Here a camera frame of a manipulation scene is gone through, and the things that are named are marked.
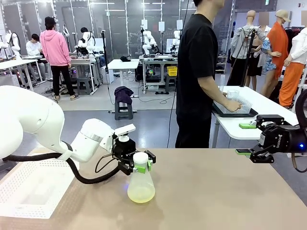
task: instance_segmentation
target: plastic stool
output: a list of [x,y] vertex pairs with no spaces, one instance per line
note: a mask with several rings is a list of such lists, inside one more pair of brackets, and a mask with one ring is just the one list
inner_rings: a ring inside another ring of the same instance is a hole
[[127,118],[129,120],[133,119],[133,110],[132,105],[127,104],[127,106],[119,106],[120,102],[115,102],[115,120],[119,120],[120,118]]
[[92,92],[92,86],[89,83],[89,78],[77,78],[77,90],[79,95],[90,95]]
[[[177,78],[177,76],[169,76],[167,74],[167,76],[166,76],[166,83],[165,83],[165,92],[175,91],[175,89],[176,89],[176,78]],[[175,86],[172,86],[172,87],[169,86],[169,81],[170,80],[174,80],[174,85]]]

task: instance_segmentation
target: pink hoodie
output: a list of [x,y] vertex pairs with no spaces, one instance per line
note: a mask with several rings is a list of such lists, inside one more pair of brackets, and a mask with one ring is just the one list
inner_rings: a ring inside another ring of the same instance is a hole
[[45,30],[40,34],[45,58],[51,66],[67,66],[71,59],[64,36],[55,30]]

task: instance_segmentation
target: gray jacket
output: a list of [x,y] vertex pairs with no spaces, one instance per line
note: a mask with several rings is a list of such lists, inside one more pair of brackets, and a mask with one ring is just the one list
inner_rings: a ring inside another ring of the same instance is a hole
[[[236,33],[234,34],[234,38],[231,42],[231,48],[230,48],[230,54],[234,58],[238,59],[246,59],[247,58],[247,52],[248,52],[248,46],[251,41],[251,33],[252,30],[250,29],[253,25],[245,25],[243,27],[240,27],[236,30]],[[264,41],[266,36],[262,32],[260,28],[256,29],[256,33],[261,41]]]

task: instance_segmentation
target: white plastic basket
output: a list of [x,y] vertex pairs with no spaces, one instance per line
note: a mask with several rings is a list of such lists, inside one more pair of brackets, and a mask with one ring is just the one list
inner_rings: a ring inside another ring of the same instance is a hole
[[222,111],[223,114],[249,114],[250,109],[252,107],[252,103],[250,103],[248,100],[238,97],[235,99],[236,101],[240,102],[242,104],[241,109],[238,109],[237,111],[230,112],[228,111],[224,106],[221,104],[214,102],[215,105]]
[[65,161],[21,163],[0,184],[0,216],[49,219],[73,178]]

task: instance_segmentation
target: person in pink hoodie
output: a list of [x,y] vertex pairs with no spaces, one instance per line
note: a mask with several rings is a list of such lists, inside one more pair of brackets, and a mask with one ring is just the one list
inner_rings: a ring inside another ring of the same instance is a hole
[[54,21],[54,18],[46,17],[45,26],[46,30],[40,34],[40,41],[45,58],[51,66],[53,90],[55,94],[54,99],[57,101],[60,100],[59,78],[60,73],[62,72],[71,100],[76,100],[79,96],[75,94],[71,84],[71,76],[69,73],[71,59],[69,57],[65,38],[60,32],[55,31],[56,22]]

